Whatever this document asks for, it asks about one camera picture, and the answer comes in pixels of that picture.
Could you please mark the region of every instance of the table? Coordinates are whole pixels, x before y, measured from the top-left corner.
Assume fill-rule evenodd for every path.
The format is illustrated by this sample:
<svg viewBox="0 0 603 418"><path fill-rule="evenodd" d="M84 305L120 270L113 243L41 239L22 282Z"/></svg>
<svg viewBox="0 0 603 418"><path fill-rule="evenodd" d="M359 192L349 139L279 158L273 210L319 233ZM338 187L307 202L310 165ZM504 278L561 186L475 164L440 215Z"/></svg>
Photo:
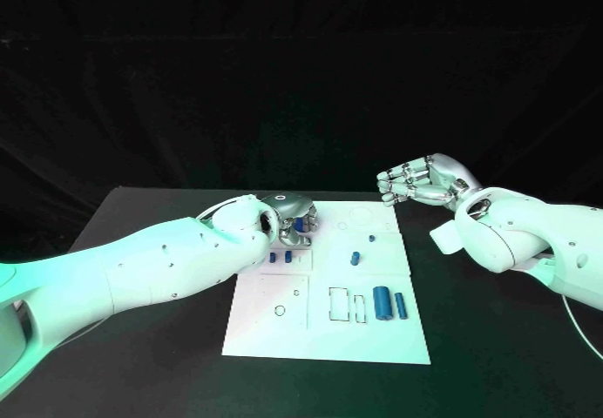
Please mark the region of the table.
<svg viewBox="0 0 603 418"><path fill-rule="evenodd" d="M117 188L71 251L248 193ZM440 254L429 231L449 211L416 202L395 211L432 366L222 356L231 278L183 300L114 315L54 351L0 403L0 416L603 416L602 364L558 295L522 273L489 273L465 252Z"/></svg>

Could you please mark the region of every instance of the small blue battery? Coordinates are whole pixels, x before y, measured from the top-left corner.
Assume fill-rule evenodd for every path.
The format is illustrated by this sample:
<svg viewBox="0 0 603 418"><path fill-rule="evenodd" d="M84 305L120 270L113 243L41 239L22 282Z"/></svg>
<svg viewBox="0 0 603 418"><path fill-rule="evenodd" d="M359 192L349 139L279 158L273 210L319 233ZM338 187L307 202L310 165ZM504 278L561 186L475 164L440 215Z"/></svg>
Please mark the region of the small blue battery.
<svg viewBox="0 0 603 418"><path fill-rule="evenodd" d="M390 300L390 289L385 286L374 288L375 318L390 320L394 317L393 302Z"/></svg>
<svg viewBox="0 0 603 418"><path fill-rule="evenodd" d="M293 223L293 229L302 233L305 231L305 220L302 218L296 218L296 222Z"/></svg>
<svg viewBox="0 0 603 418"><path fill-rule="evenodd" d="M361 261L361 253L358 251L352 252L352 266L358 266L358 262Z"/></svg>
<svg viewBox="0 0 603 418"><path fill-rule="evenodd" d="M398 306L400 319L407 320L408 319L408 313L406 312L403 294L401 293L394 293L394 297L395 297L395 305Z"/></svg>

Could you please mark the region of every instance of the robotic arm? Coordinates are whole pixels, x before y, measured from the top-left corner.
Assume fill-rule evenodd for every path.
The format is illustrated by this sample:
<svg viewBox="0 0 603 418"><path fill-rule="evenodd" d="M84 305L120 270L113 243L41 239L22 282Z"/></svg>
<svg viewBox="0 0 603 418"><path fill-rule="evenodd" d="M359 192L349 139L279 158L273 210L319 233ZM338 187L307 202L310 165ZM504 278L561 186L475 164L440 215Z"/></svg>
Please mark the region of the robotic arm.
<svg viewBox="0 0 603 418"><path fill-rule="evenodd" d="M185 298L253 270L276 239L286 246L310 246L294 219L305 232L316 230L310 198L283 193L258 200L248 195L212 206L196 219L157 224L104 246L0 264L0 401L84 327L127 309Z"/></svg>
<svg viewBox="0 0 603 418"><path fill-rule="evenodd" d="M413 199L455 212L430 232L444 254L465 248L492 272L522 271L554 292L603 309L603 210L483 188L443 154L398 165L377 180L385 206Z"/></svg>

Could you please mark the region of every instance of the black backdrop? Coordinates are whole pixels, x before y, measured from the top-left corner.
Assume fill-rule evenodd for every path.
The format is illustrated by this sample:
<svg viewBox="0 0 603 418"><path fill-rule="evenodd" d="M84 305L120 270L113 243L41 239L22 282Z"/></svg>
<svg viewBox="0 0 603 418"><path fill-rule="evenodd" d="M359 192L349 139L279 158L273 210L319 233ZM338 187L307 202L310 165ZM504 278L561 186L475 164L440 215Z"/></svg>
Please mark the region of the black backdrop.
<svg viewBox="0 0 603 418"><path fill-rule="evenodd" d="M3 5L3 235L74 236L120 185L372 191L433 152L486 185L602 205L592 14L576 2Z"/></svg>

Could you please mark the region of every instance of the robotic hand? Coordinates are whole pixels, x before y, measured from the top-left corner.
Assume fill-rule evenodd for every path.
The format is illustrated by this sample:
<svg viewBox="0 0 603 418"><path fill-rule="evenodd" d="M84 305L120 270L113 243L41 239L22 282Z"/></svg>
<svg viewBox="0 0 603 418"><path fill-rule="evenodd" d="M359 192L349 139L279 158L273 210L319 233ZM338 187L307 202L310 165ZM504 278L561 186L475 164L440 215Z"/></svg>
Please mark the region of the robotic hand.
<svg viewBox="0 0 603 418"><path fill-rule="evenodd" d="M455 212L430 232L444 254L465 248L492 272L525 272L553 291L603 309L603 210L483 188L443 154L398 165L377 180L385 206L413 199ZM554 255L544 253L548 248Z"/></svg>
<svg viewBox="0 0 603 418"><path fill-rule="evenodd" d="M196 219L150 226L104 246L0 264L0 401L84 327L127 309L185 298L253 270L277 238L286 246L310 246L294 219L305 232L316 230L310 198L283 193L258 200L248 195L212 206ZM30 333L17 318L17 301Z"/></svg>

